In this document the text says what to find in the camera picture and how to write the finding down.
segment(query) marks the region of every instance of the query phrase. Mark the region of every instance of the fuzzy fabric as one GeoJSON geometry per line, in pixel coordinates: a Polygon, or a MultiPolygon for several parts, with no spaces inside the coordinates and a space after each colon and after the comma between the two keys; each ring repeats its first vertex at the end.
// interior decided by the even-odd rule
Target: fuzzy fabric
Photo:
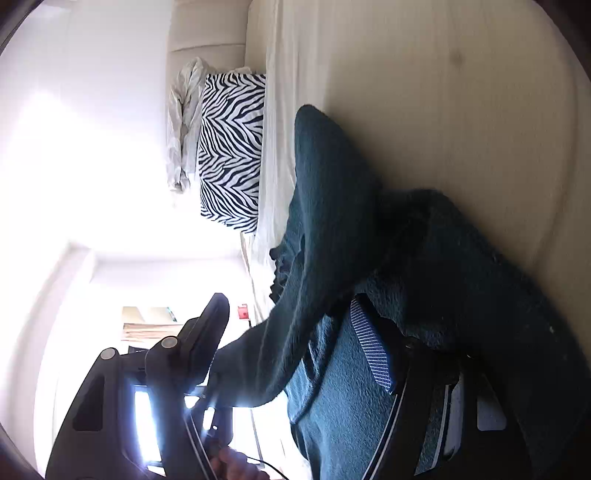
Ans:
{"type": "MultiPolygon", "coordinates": [[[[342,319],[343,305],[363,291],[405,335],[478,357],[512,408],[534,472],[546,471],[591,399],[589,369],[565,321],[447,197],[432,190],[385,191],[326,115],[304,106],[295,122],[297,185],[285,237],[273,252],[278,301],[267,321],[217,352],[209,389],[218,404],[258,406],[272,400],[315,348],[309,340],[317,324],[325,315],[342,319]]],[[[325,383],[368,370],[361,358],[336,362],[317,355],[316,360],[317,375],[306,376],[299,390],[295,384],[287,389],[290,401],[298,395],[307,399],[300,419],[325,383]],[[312,395],[310,388],[316,389],[312,395]]],[[[349,385],[354,392],[363,382],[349,385]]],[[[363,391],[346,398],[358,403],[325,399],[327,422],[330,412],[338,416],[353,407],[360,412],[363,391]]],[[[379,415],[379,408],[364,410],[360,418],[379,415]]],[[[354,418],[344,420],[340,437],[363,443],[354,418]]],[[[374,433],[368,435],[372,442],[374,433]]],[[[335,442],[320,436],[314,447],[318,458],[342,458],[335,442]]],[[[311,449],[306,444],[305,450],[311,449]]],[[[322,478],[338,476],[326,471],[322,478]]]]}

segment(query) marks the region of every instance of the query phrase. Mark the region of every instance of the white cloth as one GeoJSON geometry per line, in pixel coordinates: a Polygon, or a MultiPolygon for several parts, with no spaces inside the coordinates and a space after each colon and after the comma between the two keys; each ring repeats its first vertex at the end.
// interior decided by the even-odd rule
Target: white cloth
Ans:
{"type": "MultiPolygon", "coordinates": [[[[264,29],[267,44],[267,84],[258,224],[255,235],[246,239],[246,257],[252,278],[254,316],[257,323],[265,320],[274,306],[269,293],[275,276],[275,265],[269,256],[269,250],[279,244],[285,232],[287,209],[296,187],[296,161],[293,153],[296,89],[288,72],[297,53],[294,44],[282,39],[284,33],[281,28],[283,19],[280,5],[278,0],[254,0],[251,4],[251,11],[256,8],[258,18],[271,23],[264,29]],[[293,48],[291,54],[285,50],[289,46],[293,48]]],[[[251,57],[256,57],[256,53],[251,53],[251,57]]]]}
{"type": "MultiPolygon", "coordinates": [[[[232,70],[251,73],[249,67],[232,70]]],[[[166,172],[168,187],[175,193],[186,193],[199,198],[199,166],[197,143],[201,131],[203,89],[208,74],[218,70],[196,57],[178,73],[168,93],[166,128],[166,172]]]]}

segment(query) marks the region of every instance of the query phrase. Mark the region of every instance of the person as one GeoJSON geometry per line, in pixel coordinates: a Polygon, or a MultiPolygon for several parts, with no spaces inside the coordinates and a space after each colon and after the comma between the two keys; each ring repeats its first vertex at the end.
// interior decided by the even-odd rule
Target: person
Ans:
{"type": "Polygon", "coordinates": [[[213,471],[218,478],[225,480],[269,480],[266,472],[260,471],[256,465],[248,463],[246,455],[226,447],[210,460],[213,471]]]}

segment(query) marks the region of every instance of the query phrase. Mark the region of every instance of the cable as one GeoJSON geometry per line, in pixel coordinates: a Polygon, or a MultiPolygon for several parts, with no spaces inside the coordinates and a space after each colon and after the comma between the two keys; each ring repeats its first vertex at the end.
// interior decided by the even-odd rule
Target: cable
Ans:
{"type": "Polygon", "coordinates": [[[275,468],[274,466],[272,466],[269,462],[266,462],[264,460],[260,460],[258,458],[249,457],[248,455],[246,456],[246,458],[250,458],[250,460],[255,460],[257,462],[264,463],[265,465],[270,466],[274,471],[276,471],[279,475],[281,475],[285,480],[290,480],[285,475],[283,475],[283,473],[281,473],[277,468],[275,468]]]}

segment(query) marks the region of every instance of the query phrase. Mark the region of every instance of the hand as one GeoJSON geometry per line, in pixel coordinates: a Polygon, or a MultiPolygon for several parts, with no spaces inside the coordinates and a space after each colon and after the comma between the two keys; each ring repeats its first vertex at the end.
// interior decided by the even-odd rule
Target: hand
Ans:
{"type": "Polygon", "coordinates": [[[222,449],[210,463],[218,477],[223,470],[222,464],[225,464],[226,480],[269,480],[266,472],[259,471],[255,465],[246,461],[246,455],[228,447],[222,449]]]}

